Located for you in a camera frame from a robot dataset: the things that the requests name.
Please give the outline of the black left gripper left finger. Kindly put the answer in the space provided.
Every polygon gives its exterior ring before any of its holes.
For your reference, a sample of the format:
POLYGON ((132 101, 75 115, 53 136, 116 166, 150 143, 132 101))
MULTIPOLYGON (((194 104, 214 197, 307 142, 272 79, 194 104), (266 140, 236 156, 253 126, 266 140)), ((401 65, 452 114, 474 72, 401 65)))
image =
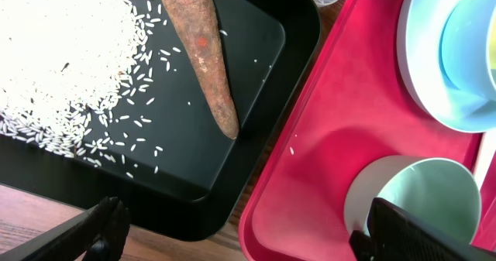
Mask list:
POLYGON ((129 210, 117 197, 105 197, 93 208, 2 253, 1 259, 118 261, 129 230, 129 210))

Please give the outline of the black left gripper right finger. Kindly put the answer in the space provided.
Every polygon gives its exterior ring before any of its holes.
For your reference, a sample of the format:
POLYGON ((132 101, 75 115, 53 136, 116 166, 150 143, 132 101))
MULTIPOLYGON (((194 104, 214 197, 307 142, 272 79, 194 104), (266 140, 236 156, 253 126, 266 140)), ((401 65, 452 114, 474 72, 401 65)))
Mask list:
POLYGON ((358 260, 495 261, 495 252, 460 242, 391 202, 376 197, 369 234, 354 230, 349 244, 358 260))

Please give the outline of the mint green bowl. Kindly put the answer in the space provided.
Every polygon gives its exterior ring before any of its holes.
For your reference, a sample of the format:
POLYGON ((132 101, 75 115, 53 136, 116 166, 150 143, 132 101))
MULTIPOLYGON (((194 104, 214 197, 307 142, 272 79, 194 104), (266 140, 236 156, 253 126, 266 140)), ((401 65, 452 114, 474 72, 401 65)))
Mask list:
POLYGON ((481 219, 481 193, 472 173, 457 161, 386 156, 363 168, 347 192, 348 232, 369 233, 372 200, 381 197, 463 242, 472 242, 481 219))

